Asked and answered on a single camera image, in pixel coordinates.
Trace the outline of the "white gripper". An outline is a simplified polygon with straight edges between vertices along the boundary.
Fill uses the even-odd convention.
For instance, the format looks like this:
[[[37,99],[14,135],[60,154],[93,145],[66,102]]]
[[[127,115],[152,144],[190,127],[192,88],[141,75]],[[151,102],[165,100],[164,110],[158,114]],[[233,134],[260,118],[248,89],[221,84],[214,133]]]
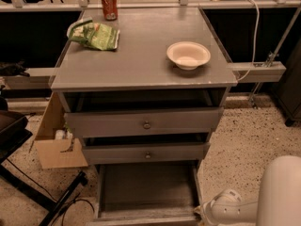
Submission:
[[[209,202],[197,206],[194,213],[200,215],[204,226],[255,223],[258,202],[246,202],[234,189],[225,189]]]

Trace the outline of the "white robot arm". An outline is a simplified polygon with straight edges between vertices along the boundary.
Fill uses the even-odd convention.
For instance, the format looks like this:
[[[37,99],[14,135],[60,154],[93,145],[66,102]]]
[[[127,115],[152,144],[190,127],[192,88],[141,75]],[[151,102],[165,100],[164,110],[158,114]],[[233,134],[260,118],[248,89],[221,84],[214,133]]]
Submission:
[[[301,158],[284,155],[273,160],[262,178],[258,199],[243,202],[226,189],[194,209],[205,226],[255,223],[256,226],[301,226]]]

